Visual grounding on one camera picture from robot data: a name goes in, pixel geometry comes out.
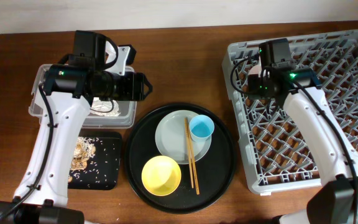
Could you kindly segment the pink cup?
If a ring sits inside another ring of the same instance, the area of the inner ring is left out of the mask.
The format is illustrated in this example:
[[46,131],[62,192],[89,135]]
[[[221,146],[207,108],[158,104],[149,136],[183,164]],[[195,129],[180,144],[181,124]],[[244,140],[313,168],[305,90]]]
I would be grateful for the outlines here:
[[262,67],[261,65],[255,65],[253,66],[249,71],[248,71],[248,76],[251,76],[251,75],[260,75],[262,71]]

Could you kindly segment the white napkin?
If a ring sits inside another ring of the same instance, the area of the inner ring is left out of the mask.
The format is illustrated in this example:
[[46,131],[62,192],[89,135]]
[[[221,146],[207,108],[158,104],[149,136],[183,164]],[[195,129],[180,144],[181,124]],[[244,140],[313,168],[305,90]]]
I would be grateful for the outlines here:
[[121,114],[117,101],[101,101],[99,98],[93,99],[90,113],[97,116],[117,117]]

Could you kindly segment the blue cup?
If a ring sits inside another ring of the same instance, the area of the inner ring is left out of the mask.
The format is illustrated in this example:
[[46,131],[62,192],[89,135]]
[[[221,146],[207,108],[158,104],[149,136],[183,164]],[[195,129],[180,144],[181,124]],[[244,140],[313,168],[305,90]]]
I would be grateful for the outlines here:
[[214,132],[214,122],[206,115],[199,114],[189,123],[190,135],[195,142],[206,141]]

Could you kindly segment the food scraps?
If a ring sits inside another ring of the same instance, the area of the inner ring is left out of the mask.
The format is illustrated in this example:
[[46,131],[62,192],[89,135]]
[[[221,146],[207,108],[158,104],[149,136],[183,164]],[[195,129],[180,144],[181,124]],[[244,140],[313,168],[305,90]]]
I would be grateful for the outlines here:
[[79,179],[80,172],[85,172],[90,159],[96,154],[96,146],[94,144],[95,139],[79,137],[76,141],[76,147],[71,160],[70,173],[68,182],[72,182],[73,179]]

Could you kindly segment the yellow bowl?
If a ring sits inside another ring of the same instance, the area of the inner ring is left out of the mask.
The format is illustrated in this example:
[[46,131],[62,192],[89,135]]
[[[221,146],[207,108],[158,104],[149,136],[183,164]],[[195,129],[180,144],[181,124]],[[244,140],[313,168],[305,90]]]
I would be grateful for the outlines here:
[[172,158],[155,156],[143,166],[141,180],[149,193],[164,197],[178,188],[181,182],[181,169]]

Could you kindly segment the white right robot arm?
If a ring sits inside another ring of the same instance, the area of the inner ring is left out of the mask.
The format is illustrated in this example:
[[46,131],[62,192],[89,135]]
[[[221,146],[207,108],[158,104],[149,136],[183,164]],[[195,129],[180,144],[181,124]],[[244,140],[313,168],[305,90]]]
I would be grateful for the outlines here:
[[321,190],[306,209],[275,217],[275,223],[358,223],[358,152],[334,117],[310,68],[297,69],[287,39],[259,44],[257,75],[249,75],[253,100],[274,99],[293,120],[313,156]]

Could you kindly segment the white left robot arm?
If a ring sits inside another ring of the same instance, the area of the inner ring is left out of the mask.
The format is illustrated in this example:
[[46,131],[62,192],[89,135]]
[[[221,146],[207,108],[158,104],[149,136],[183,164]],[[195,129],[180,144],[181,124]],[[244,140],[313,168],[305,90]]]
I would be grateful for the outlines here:
[[38,89],[44,102],[34,150],[11,202],[0,201],[0,223],[85,223],[67,208],[68,175],[76,141],[94,98],[143,101],[153,88],[127,71],[136,51],[105,35],[78,30],[73,51],[50,66]]

